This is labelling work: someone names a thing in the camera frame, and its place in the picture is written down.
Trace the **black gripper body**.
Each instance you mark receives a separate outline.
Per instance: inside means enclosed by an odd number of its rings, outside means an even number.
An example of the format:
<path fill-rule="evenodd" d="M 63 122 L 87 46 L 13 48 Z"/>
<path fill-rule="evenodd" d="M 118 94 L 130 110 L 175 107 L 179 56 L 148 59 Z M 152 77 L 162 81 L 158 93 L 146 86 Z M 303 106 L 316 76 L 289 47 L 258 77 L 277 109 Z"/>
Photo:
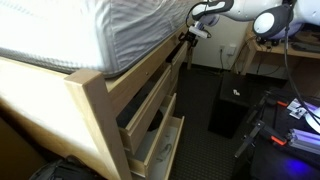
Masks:
<path fill-rule="evenodd" d="M 190 32 L 186 33 L 185 40 L 188 41 L 192 47 L 195 47 L 198 43 L 198 39 L 196 38 L 196 35 Z"/>

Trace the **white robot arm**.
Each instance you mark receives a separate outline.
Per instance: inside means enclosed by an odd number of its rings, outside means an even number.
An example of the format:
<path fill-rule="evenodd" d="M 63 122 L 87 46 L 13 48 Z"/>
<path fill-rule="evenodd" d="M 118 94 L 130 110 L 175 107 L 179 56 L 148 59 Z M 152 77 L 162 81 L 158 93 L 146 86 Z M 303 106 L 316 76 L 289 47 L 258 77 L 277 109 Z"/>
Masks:
<path fill-rule="evenodd" d="M 202 0 L 189 10 L 193 25 L 186 24 L 195 36 L 210 34 L 205 26 L 214 26 L 220 16 L 238 22 L 252 21 L 252 31 L 260 38 L 279 40 L 297 33 L 304 24 L 320 25 L 319 0 Z"/>

